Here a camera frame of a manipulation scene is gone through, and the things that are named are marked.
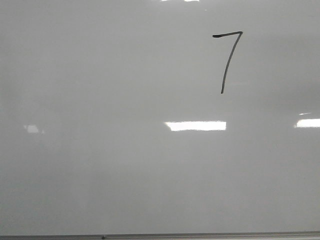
whiteboard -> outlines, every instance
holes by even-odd
[[[0,234],[319,230],[319,9],[1,0]]]

